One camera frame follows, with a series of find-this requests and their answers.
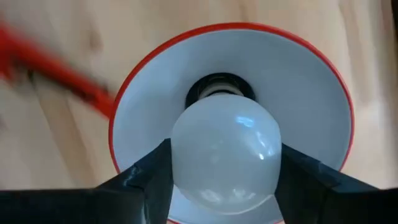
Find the lamp shade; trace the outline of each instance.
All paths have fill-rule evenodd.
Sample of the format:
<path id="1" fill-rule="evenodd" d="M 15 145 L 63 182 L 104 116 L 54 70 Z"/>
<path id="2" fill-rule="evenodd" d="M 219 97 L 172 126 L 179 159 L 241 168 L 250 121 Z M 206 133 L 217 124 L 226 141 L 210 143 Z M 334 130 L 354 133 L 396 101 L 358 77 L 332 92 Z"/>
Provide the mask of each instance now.
<path id="1" fill-rule="evenodd" d="M 354 129 L 349 93 L 335 67 L 314 46 L 260 24 L 197 28 L 170 39 L 129 74 L 109 125 L 109 146 L 120 172 L 170 138 L 199 79 L 231 73 L 252 88 L 277 121 L 282 142 L 340 170 Z M 201 208 L 174 187 L 169 218 L 179 223 L 272 223 L 282 219 L 271 198 L 246 213 Z"/>

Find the red rim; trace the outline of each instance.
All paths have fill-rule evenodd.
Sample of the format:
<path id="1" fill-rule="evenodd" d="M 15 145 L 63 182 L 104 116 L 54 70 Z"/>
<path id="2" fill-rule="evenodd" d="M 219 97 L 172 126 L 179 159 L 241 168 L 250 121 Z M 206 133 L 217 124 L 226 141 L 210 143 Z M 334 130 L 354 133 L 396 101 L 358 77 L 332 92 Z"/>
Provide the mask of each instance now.
<path id="1" fill-rule="evenodd" d="M 194 37 L 196 35 L 200 35 L 200 34 L 205 34 L 208 32 L 214 32 L 214 31 L 220 31 L 220 30 L 229 30 L 229 29 L 249 29 L 249 30 L 258 30 L 258 31 L 263 31 L 263 32 L 268 32 L 268 33 L 272 33 L 272 34 L 277 34 L 280 35 L 282 37 L 285 37 L 289 40 L 292 40 L 294 42 L 296 42 L 297 44 L 300 44 L 301 46 L 309 49 L 309 51 L 311 51 L 312 53 L 314 53 L 318 58 L 320 58 L 329 68 L 330 70 L 335 74 L 337 80 L 339 81 L 341 87 L 343 87 L 344 89 L 344 93 L 347 97 L 347 101 L 349 104 L 349 110 L 350 110 L 350 115 L 351 115 L 351 135 L 349 137 L 349 144 L 348 144 L 348 150 L 347 153 L 345 155 L 345 158 L 343 160 L 343 163 L 340 167 L 340 170 L 342 170 L 342 168 L 344 167 L 348 155 L 351 151 L 351 146 L 353 144 L 353 137 L 354 137 L 354 106 L 353 106 L 353 102 L 351 100 L 351 97 L 349 95 L 348 89 L 346 84 L 344 83 L 341 75 L 339 74 L 339 72 L 337 71 L 337 69 L 335 68 L 335 66 L 326 58 L 326 56 L 324 56 L 317 48 L 315 48 L 312 44 L 310 44 L 309 42 L 307 42 L 306 40 L 302 39 L 301 37 L 298 37 L 290 32 L 287 32 L 285 30 L 282 29 L 278 29 L 276 27 L 272 27 L 272 26 L 267 26 L 267 25 L 263 25 L 263 24 L 256 24 L 256 23 L 248 23 L 248 22 L 229 22 L 229 23 L 223 23 L 223 24 L 213 24 L 213 25 L 208 25 L 208 26 L 204 26 L 204 27 L 199 27 L 187 32 L 184 32 L 166 42 L 164 42 L 162 45 L 158 46 L 155 50 L 153 50 L 151 53 L 149 53 L 148 55 L 146 55 L 135 67 L 134 69 L 131 71 L 131 73 L 127 76 L 127 78 L 125 79 L 125 81 L 123 82 L 118 94 L 116 95 L 116 99 L 113 105 L 113 109 L 112 109 L 112 114 L 109 120 L 109 149 L 111 151 L 111 157 L 112 157 L 112 161 L 113 164 L 115 166 L 115 169 L 118 173 L 120 173 L 120 169 L 118 166 L 118 163 L 116 162 L 116 158 L 114 155 L 114 150 L 113 150 L 113 124 L 114 124 L 114 118 L 116 115 L 116 110 L 119 106 L 120 100 L 124 94 L 124 92 L 126 91 L 126 88 L 128 87 L 128 85 L 130 84 L 131 80 L 137 75 L 137 73 L 149 62 L 151 61 L 154 57 L 156 57 L 158 54 L 160 54 L 161 52 L 163 52 L 164 50 L 168 49 L 169 47 L 185 40 L 191 37 Z"/>

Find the bulb socket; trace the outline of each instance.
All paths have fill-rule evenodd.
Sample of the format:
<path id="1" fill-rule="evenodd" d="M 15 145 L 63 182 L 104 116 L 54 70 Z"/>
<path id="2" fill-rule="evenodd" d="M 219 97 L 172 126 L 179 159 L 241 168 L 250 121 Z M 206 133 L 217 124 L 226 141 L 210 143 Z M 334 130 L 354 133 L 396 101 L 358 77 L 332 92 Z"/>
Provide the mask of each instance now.
<path id="1" fill-rule="evenodd" d="M 253 89 L 241 77 L 231 73 L 213 73 L 199 79 L 189 89 L 185 109 L 207 96 L 219 94 L 234 94 L 256 100 Z"/>

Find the frosted bulb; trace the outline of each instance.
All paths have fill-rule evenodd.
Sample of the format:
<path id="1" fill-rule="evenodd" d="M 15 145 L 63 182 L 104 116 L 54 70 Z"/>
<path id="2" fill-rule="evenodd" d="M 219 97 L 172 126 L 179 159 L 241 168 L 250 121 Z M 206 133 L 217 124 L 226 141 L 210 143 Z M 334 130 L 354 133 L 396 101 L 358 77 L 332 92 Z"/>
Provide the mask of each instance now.
<path id="1" fill-rule="evenodd" d="M 279 126 L 255 101 L 228 94 L 197 101 L 178 118 L 171 144 L 174 183 L 197 205 L 234 215 L 275 192 Z"/>

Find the wooden floor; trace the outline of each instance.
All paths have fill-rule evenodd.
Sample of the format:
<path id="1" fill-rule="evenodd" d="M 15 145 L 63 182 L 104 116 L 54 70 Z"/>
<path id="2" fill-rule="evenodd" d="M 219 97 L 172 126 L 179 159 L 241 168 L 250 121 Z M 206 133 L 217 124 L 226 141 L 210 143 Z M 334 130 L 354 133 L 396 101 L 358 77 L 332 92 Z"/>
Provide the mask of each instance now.
<path id="1" fill-rule="evenodd" d="M 388 0 L 0 0 L 0 16 L 117 92 L 156 46 L 218 22 L 259 22 L 321 50 L 353 98 L 354 144 L 343 172 L 398 187 L 396 44 Z M 95 186 L 116 174 L 108 121 L 41 82 L 0 86 L 0 189 Z"/>

